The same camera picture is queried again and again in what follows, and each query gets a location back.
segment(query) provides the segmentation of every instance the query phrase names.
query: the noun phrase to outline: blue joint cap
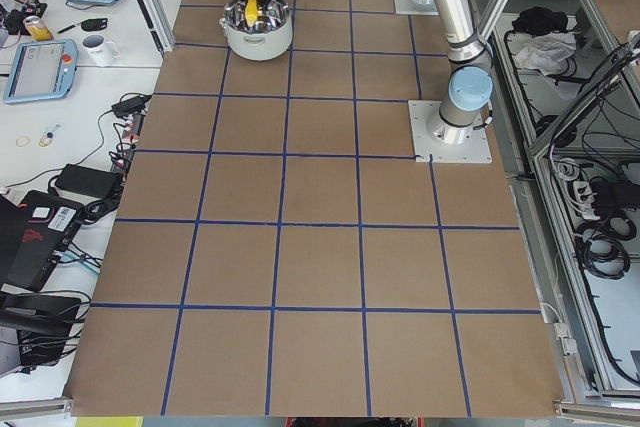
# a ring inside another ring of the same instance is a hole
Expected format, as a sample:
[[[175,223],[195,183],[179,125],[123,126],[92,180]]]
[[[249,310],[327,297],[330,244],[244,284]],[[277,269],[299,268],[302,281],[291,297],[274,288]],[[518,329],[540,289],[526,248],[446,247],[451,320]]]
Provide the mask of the blue joint cap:
[[[475,112],[489,101],[493,81],[480,67],[463,67],[449,81],[449,98],[460,110]]]

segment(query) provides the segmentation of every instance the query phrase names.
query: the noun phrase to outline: cup handle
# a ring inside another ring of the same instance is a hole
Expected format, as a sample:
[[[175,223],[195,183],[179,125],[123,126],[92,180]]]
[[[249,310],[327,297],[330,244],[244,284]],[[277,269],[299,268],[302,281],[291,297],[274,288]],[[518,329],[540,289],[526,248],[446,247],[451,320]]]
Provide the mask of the cup handle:
[[[114,57],[120,57],[120,51],[116,47],[116,43],[113,40],[107,40],[105,44],[109,46]]]

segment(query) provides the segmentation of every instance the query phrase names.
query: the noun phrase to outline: floor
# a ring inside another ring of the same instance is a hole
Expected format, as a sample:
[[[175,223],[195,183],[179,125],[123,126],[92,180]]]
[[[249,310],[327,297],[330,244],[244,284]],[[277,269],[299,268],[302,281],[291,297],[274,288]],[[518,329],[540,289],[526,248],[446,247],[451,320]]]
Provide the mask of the floor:
[[[226,47],[227,1],[183,0],[74,415],[553,415],[492,133],[491,165],[413,160],[406,101],[449,77],[439,20],[287,0],[293,46],[258,63]]]

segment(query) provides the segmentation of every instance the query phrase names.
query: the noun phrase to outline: mounting plate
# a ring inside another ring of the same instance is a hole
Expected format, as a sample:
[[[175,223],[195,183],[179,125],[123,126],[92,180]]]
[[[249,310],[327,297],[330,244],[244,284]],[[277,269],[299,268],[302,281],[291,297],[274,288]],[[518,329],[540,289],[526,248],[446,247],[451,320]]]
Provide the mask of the mounting plate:
[[[431,0],[427,4],[417,4],[411,0],[393,0],[396,14],[401,15],[438,15],[436,4]]]
[[[416,162],[434,162],[449,164],[490,164],[491,151],[484,129],[471,132],[469,139],[461,145],[445,144],[434,139],[427,132],[427,118],[440,108],[440,102],[431,100],[410,100],[411,135]],[[481,125],[482,117],[478,117],[473,125]]]

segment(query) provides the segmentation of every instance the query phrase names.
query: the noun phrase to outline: red logo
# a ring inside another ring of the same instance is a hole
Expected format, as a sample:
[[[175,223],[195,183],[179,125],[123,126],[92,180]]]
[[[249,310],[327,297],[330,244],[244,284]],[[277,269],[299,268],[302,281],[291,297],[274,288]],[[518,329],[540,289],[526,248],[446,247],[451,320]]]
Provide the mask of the red logo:
[[[33,230],[33,229],[25,230],[24,234],[22,235],[22,243],[26,244],[27,242],[32,242],[34,240],[39,240],[40,242],[42,242],[44,238],[42,237],[42,234],[37,230]]]

